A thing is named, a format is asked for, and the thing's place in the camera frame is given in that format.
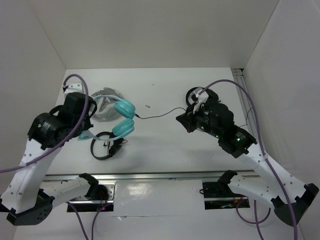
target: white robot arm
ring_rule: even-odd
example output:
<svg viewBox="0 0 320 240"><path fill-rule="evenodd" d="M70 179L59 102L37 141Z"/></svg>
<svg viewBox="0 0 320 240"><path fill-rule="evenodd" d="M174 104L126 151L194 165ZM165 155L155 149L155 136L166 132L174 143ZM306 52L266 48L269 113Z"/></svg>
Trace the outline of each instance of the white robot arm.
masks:
<svg viewBox="0 0 320 240"><path fill-rule="evenodd" d="M15 226L37 225L46 219L54 207L73 198L85 196L95 199L101 191L107 194L105 187L87 173L68 182L40 188L68 134L71 133L71 138L76 138L82 131L93 127L89 109L96 105L95 101L88 97L86 103L87 96L83 93L68 91L63 105L34 119L18 170L7 190L1 195L0 203L9 210L7 219Z"/></svg>
<svg viewBox="0 0 320 240"><path fill-rule="evenodd" d="M264 155L256 139L235 125L234 114L226 105L220 103L218 95L212 90L209 93L210 96L201 87L195 88L193 95L196 96L194 99L196 101L184 114L177 116L176 120L189 133L199 129L217 138L219 146L224 151L249 165L265 181L257 182L228 170L218 180L220 186L224 188L223 191L232 191L261 202L274 209L274 213L284 223L294 226L290 208L292 207L298 223L318 194L318 187L313 183L305 184L287 172L267 153Z"/></svg>

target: headphone ear cup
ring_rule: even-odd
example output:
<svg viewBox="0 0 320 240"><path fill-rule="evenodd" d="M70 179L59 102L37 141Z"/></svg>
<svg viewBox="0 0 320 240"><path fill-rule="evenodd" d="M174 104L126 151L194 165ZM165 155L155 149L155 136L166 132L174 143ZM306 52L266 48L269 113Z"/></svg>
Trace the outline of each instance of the headphone ear cup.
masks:
<svg viewBox="0 0 320 240"><path fill-rule="evenodd" d="M114 109L127 119L133 119L136 115L136 107L126 99L117 101L114 104Z"/></svg>
<svg viewBox="0 0 320 240"><path fill-rule="evenodd" d="M112 129L115 136L124 138L135 130L135 122L127 118Z"/></svg>

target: white plastic bracket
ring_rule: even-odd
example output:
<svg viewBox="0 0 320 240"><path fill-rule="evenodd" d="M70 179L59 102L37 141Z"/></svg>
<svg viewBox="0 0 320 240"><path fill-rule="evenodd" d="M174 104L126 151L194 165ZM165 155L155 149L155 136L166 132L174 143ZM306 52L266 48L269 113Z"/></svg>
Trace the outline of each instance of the white plastic bracket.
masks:
<svg viewBox="0 0 320 240"><path fill-rule="evenodd" d="M193 114L196 113L196 111L198 111L199 108L201 107L201 104L204 104L209 98L209 95L206 91L204 91L203 93L201 93L201 95L199 95L199 93L202 90L203 90L202 87L198 87L196 90L193 91L195 93L195 96L198 98L198 103L193 108Z"/></svg>
<svg viewBox="0 0 320 240"><path fill-rule="evenodd" d="M84 86L82 82L77 82L77 83L71 83L63 92L64 93L64 98L66 98L67 94L70 93L84 93Z"/></svg>

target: black headphones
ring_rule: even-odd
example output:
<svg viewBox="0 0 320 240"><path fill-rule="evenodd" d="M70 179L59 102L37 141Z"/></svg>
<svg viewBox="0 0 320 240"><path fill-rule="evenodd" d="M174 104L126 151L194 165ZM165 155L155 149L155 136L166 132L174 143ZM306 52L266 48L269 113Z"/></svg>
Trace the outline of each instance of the black headphones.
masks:
<svg viewBox="0 0 320 240"><path fill-rule="evenodd" d="M109 136L109 138L114 138L116 137L113 132L109 132L109 131L102 131L100 133L98 133L96 135L96 137L101 137L101 136ZM107 147L107 155L106 156L95 156L94 154L94 145L96 142L96 139L92 139L91 145L90 145L90 152L92 154L92 156L97 159L97 160L107 160L109 158L112 158L120 149L121 149L121 144L123 143L124 139L123 138L119 138L117 140L113 141L113 145L110 146L110 141L103 144L104 147Z"/></svg>

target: white helmet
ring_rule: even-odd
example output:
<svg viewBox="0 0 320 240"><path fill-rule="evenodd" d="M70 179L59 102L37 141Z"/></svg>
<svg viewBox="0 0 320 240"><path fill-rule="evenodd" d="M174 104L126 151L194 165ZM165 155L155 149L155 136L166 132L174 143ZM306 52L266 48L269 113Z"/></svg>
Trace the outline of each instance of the white helmet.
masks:
<svg viewBox="0 0 320 240"><path fill-rule="evenodd" d="M92 94L92 97L99 95L113 95L118 98L124 99L124 96L117 90L104 87L103 90L97 91ZM110 98L107 96L102 96L94 99L97 105L97 110L95 114L92 116L95 119L104 120L104 121L113 121L119 118L121 115L114 109L114 105L117 99Z"/></svg>

